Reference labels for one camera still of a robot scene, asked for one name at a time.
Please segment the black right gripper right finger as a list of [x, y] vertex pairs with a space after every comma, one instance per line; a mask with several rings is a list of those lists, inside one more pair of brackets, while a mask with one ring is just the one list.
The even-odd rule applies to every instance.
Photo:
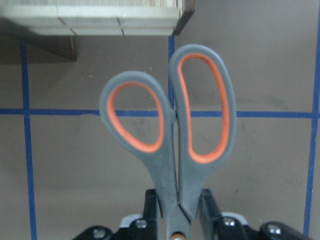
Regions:
[[224, 240], [223, 216], [211, 190], [203, 189], [199, 198], [199, 221], [205, 240]]

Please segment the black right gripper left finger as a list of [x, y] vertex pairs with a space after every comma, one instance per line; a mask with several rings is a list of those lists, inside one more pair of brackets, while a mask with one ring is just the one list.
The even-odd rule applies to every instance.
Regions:
[[145, 192], [145, 202], [143, 209], [143, 220], [146, 221], [146, 227], [142, 229], [143, 240], [159, 239], [159, 201], [155, 189], [148, 189]]

